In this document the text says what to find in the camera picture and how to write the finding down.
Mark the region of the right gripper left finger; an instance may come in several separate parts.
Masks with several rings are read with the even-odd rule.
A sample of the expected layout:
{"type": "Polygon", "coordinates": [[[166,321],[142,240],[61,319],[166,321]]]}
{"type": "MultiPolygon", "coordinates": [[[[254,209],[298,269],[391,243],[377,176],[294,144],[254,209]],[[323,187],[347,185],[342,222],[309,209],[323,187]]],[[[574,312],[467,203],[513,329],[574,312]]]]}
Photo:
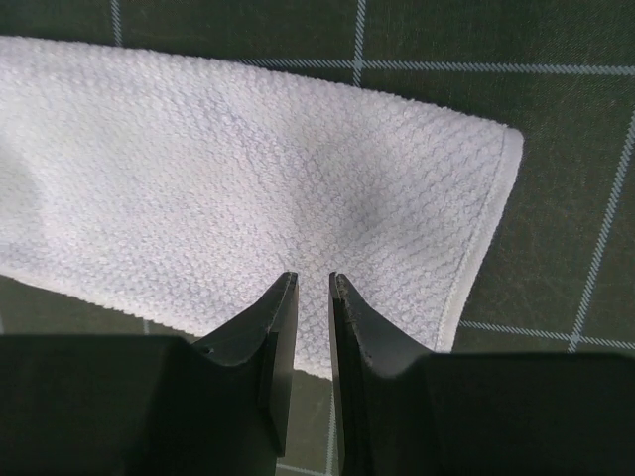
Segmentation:
{"type": "Polygon", "coordinates": [[[298,275],[285,272],[252,305],[193,344],[220,367],[255,367],[256,407],[279,456],[286,451],[298,313],[298,275]]]}

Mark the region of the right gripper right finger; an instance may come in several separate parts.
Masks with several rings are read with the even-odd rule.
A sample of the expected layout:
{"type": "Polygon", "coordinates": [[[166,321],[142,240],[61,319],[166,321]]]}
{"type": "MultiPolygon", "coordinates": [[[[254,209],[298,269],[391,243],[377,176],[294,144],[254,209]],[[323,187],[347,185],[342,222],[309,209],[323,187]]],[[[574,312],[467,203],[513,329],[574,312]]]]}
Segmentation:
{"type": "Polygon", "coordinates": [[[329,276],[329,333],[342,475],[434,475],[437,436],[424,365],[431,351],[329,276]]]}

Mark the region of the white cloth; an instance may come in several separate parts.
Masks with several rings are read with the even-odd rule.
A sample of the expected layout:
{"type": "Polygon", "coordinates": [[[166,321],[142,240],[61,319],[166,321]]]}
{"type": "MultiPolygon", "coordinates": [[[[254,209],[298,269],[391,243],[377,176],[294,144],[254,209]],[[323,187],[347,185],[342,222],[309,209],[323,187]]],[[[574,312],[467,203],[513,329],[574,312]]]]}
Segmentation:
{"type": "Polygon", "coordinates": [[[5,37],[1,272],[202,336],[299,276],[295,364],[327,378],[327,277],[451,349],[522,134],[240,63],[5,37]]]}

